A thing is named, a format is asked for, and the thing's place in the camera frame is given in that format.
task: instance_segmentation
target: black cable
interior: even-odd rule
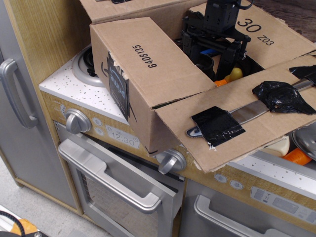
[[[251,0],[251,3],[248,6],[242,6],[238,2],[236,2],[236,5],[241,10],[248,10],[253,5],[254,2],[255,0]]]
[[[11,214],[9,214],[5,211],[0,211],[0,215],[5,216],[5,217],[9,218],[10,220],[14,221],[21,231],[21,237],[25,237],[24,228],[18,219],[16,219],[14,216],[12,216]]]

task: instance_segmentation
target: dishwasher door handle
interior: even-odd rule
[[[0,80],[2,82],[9,103],[18,120],[23,127],[30,129],[32,127],[35,127],[39,121],[37,118],[29,116],[27,114],[19,97],[13,77],[13,74],[17,69],[18,66],[13,59],[9,58],[5,60],[0,65]]]
[[[104,185],[140,212],[151,214],[160,207],[162,201],[159,197],[151,192],[149,192],[145,197],[140,197],[129,188],[106,174],[105,170],[107,165],[103,160],[99,159],[70,139],[63,141],[59,145],[58,151],[60,155],[69,163],[74,165],[76,169],[79,169],[82,173]]]
[[[198,195],[194,203],[194,211],[199,217],[235,234],[238,237],[291,237],[276,229],[268,229],[264,234],[256,232],[236,221],[233,221],[209,209],[211,199]]]

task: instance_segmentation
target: oven window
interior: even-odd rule
[[[136,237],[157,237],[158,214],[144,214],[121,200],[98,182],[81,174],[88,200]]]

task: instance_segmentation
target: gray refrigerator door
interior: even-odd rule
[[[19,179],[75,208],[3,0],[0,32],[0,64],[9,64],[7,83],[3,75],[0,82],[0,150]]]

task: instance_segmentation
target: speckled countertop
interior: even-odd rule
[[[128,124],[106,88],[87,85],[74,76],[74,58],[39,84],[40,90]]]

